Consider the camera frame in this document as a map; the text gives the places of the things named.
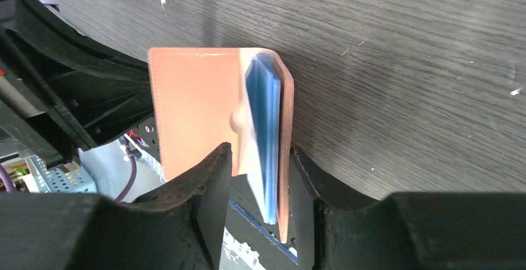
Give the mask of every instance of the blue edge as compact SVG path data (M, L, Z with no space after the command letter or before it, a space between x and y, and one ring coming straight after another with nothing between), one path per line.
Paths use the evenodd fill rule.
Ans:
M239 212L254 228L256 228L261 234L263 234L270 242L272 242L279 250L284 253L289 259L291 259L296 265L298 264L298 257L286 249L274 236L272 236L269 231L260 226L248 213L243 210L238 204L232 200L228 200L229 204L234 208L235 211Z

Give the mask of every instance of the wood grain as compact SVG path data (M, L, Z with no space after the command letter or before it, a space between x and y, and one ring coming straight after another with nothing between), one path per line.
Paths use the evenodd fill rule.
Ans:
M526 84L526 0L59 1L143 60L276 50L295 78L294 143L370 196L526 190L526 90L510 94Z

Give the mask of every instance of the wallet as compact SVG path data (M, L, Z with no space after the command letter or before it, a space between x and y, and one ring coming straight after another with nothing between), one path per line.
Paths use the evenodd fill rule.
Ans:
M232 176L261 171L246 72L257 54L272 58L281 81L277 220L288 235L288 168L294 82L275 51L264 48L153 48L149 73L163 176L171 180L220 143L232 146Z

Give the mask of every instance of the purple cable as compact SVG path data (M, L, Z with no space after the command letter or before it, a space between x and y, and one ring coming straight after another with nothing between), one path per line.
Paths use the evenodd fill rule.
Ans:
M3 165L0 164L0 178L6 187L7 192L16 192L15 184L11 181L10 175L7 173Z
M124 199L124 197L128 194L128 192L130 192L130 189L132 188L132 185L135 182L135 178L137 177L137 162L135 161L135 156L133 156L133 154L131 153L132 151L130 150L130 142L128 141L126 137L122 137L122 139L124 140L124 146L126 147L126 155L130 159L132 172L130 175L130 179L128 180L128 183L126 183L126 186L124 187L124 189L115 198L116 202L122 202L122 199Z

